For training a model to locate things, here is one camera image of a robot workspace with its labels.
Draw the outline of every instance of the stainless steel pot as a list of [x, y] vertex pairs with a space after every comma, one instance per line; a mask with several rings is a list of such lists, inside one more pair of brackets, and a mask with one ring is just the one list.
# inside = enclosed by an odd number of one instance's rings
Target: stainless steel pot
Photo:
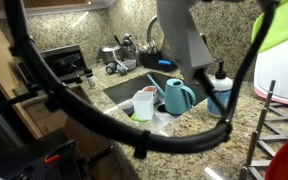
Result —
[[109, 45], [101, 48], [101, 56], [104, 64], [114, 61], [113, 53], [118, 60], [123, 61], [122, 47], [119, 45]]

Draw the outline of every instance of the bottle with blue cap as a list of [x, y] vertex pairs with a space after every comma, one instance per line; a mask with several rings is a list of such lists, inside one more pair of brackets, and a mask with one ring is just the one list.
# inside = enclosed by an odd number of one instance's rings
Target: bottle with blue cap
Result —
[[[215, 73], [215, 77], [211, 79], [211, 82], [214, 86], [216, 97], [223, 104], [223, 106], [226, 107], [230, 98], [233, 81], [226, 77], [226, 72], [223, 70], [224, 62], [222, 60], [215, 61], [218, 62], [219, 68]], [[214, 117], [221, 117], [220, 111], [209, 97], [207, 98], [207, 111]]]

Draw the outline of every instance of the cup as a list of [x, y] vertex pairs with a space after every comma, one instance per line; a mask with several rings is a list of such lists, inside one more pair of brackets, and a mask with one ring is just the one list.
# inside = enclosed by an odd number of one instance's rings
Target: cup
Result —
[[153, 93], [138, 91], [132, 98], [136, 116], [140, 120], [151, 120], [154, 115]]
[[158, 102], [158, 94], [157, 88], [155, 86], [146, 86], [142, 89], [142, 92], [152, 92], [153, 93], [153, 103], [156, 104]]

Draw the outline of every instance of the kitchen sink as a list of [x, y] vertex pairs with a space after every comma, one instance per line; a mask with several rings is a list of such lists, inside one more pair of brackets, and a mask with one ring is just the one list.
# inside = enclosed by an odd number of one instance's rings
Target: kitchen sink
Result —
[[[155, 72], [149, 74], [163, 90], [165, 90], [166, 81], [170, 78], [173, 78], [171, 76]], [[134, 108], [132, 105], [132, 97], [137, 91], [143, 89], [145, 86], [151, 85], [152, 83], [147, 78], [146, 74], [144, 74], [130, 81], [123, 82], [117, 86], [107, 88], [104, 90], [104, 93], [109, 98], [111, 98], [112, 101], [120, 109], [122, 109], [128, 116], [131, 117], [134, 112]], [[195, 93], [196, 104], [200, 103], [206, 98], [206, 95], [198, 84], [186, 86], [190, 87]], [[166, 112], [164, 106], [164, 99], [160, 96], [159, 99], [160, 101], [154, 105], [154, 116], [152, 120], [149, 120], [147, 122], [134, 121], [141, 129], [147, 129], [151, 132], [156, 132], [178, 117], [178, 115], [172, 115]]]

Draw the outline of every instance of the wall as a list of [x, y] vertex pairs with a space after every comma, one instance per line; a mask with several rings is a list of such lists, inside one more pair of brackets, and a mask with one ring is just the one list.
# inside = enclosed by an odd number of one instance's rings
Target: wall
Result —
[[[103, 44], [114, 42], [108, 28], [108, 10], [69, 12], [28, 17], [28, 26], [38, 50], [79, 44], [88, 66], [97, 62], [98, 50]], [[12, 38], [5, 19], [0, 19], [5, 36]]]
[[[225, 61], [228, 76], [234, 78], [235, 73], [250, 47], [253, 22], [260, 14], [260, 7], [255, 0], [242, 3], [196, 3], [191, 9], [195, 23], [200, 32], [206, 34], [207, 44], [213, 58]], [[118, 0], [109, 8], [112, 33], [122, 38], [131, 33], [138, 42], [146, 39], [146, 27], [150, 19], [156, 15], [155, 0]], [[160, 28], [153, 28], [153, 39], [161, 38]], [[214, 73], [212, 65], [208, 72]], [[254, 64], [245, 80], [252, 81]]]

